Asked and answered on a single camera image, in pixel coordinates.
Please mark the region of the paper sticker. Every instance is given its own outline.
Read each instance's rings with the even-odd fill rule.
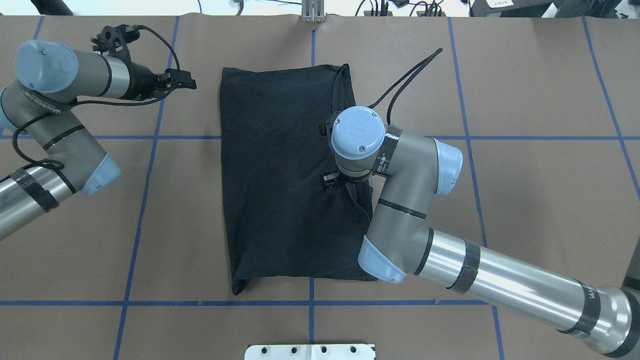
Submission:
[[[489,7],[492,9],[513,6],[513,0],[486,0],[486,3],[489,4]]]

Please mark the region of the light blue joint cap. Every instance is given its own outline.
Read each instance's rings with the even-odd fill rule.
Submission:
[[[13,125],[10,121],[9,118],[6,117],[6,114],[4,113],[4,110],[2,109],[2,94],[4,94],[4,91],[6,90],[6,88],[4,88],[2,90],[2,92],[0,92],[0,126],[2,126],[3,128],[14,132],[16,130],[18,130],[17,127],[15,127],[15,125]]]
[[[393,264],[391,260],[384,256],[380,250],[369,241],[366,235],[360,248],[360,255],[358,255],[358,264],[360,264],[362,270],[380,280],[397,284],[402,282],[406,276],[406,272],[402,271],[396,264]]]
[[[352,106],[333,123],[331,144],[347,160],[360,160],[376,154],[385,139],[380,116],[366,106]]]
[[[59,92],[74,82],[78,58],[69,46],[57,42],[29,40],[18,48],[15,74],[32,90]]]
[[[436,150],[438,151],[438,189],[437,195],[447,195],[456,186],[456,181],[462,170],[462,152],[457,148],[446,143],[436,142]]]
[[[84,184],[82,192],[89,196],[94,195],[115,181],[115,179],[118,179],[121,173],[122,171],[120,171],[118,164],[113,161],[109,154],[106,154],[89,177],[89,180]]]

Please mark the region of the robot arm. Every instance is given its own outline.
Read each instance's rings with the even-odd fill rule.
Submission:
[[[460,150],[385,128],[363,106],[334,114],[324,126],[341,177],[387,178],[358,257],[366,272],[390,282],[418,275],[547,323],[607,357],[640,357],[640,247],[626,286],[594,288],[434,230],[424,219],[433,196],[453,189]]]
[[[135,101],[155,97],[151,103],[174,88],[196,88],[190,73],[179,67],[155,75],[131,61],[127,43],[140,37],[138,29],[148,28],[106,26],[92,39],[97,53],[37,40],[19,47],[18,79],[0,93],[0,121],[5,129],[25,129],[48,157],[0,182],[0,240],[78,190],[93,195],[120,176],[118,165],[71,113],[83,103],[76,102],[77,96]]]

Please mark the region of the white bracket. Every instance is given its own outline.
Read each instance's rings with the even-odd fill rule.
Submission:
[[[302,0],[302,22],[324,22],[324,0]]]
[[[376,360],[373,344],[252,345],[244,360]]]

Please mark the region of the black cloth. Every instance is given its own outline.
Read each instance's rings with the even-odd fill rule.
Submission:
[[[254,277],[371,281],[358,253],[372,216],[368,182],[325,192],[334,171],[318,131],[355,105],[349,66],[250,72],[224,68],[222,189],[232,292]]]

